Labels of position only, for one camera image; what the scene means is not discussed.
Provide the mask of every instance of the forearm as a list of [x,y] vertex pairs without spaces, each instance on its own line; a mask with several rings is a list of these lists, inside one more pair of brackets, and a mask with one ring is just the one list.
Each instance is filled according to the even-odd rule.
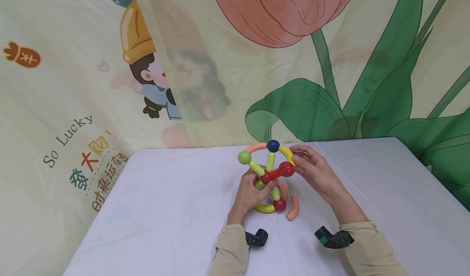
[[349,232],[355,240],[344,250],[356,275],[408,275],[393,255],[384,234],[378,232],[353,197],[346,190],[341,190],[331,198],[329,203],[340,223],[340,230]]
[[241,276],[248,262],[245,229],[240,224],[222,228],[209,276]]
[[333,209],[340,225],[369,221],[361,207],[359,207],[346,189],[340,190],[335,195],[332,195],[331,198],[331,201],[328,203],[331,209]]

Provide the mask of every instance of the magnetic ball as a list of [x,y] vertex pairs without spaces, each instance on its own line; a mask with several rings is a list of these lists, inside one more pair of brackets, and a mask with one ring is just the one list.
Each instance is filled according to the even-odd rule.
[[279,174],[284,177],[291,177],[294,174],[295,167],[291,162],[284,161],[279,164]]
[[272,139],[266,143],[266,147],[270,152],[277,152],[279,150],[279,142],[275,139]]
[[262,181],[264,184],[268,184],[271,181],[271,177],[269,177],[269,172],[265,171],[265,174],[262,176]]
[[251,161],[251,153],[247,150],[242,150],[238,154],[238,161],[240,164],[247,165]]
[[279,199],[279,201],[274,201],[273,202],[274,209],[278,212],[282,212],[286,209],[286,201],[284,199]]

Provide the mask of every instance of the printed backdrop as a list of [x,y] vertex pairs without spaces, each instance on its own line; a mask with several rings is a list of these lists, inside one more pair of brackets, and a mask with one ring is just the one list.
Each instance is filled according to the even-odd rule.
[[470,209],[468,2],[0,0],[0,274],[61,275],[143,148],[398,137]]

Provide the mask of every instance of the left hand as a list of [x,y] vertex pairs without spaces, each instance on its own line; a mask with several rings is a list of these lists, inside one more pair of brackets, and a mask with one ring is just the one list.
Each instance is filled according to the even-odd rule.
[[234,205],[228,214],[227,225],[243,225],[248,211],[259,205],[277,186],[277,179],[275,179],[269,181],[262,190],[257,190],[253,184],[256,177],[256,172],[251,168],[242,175]]

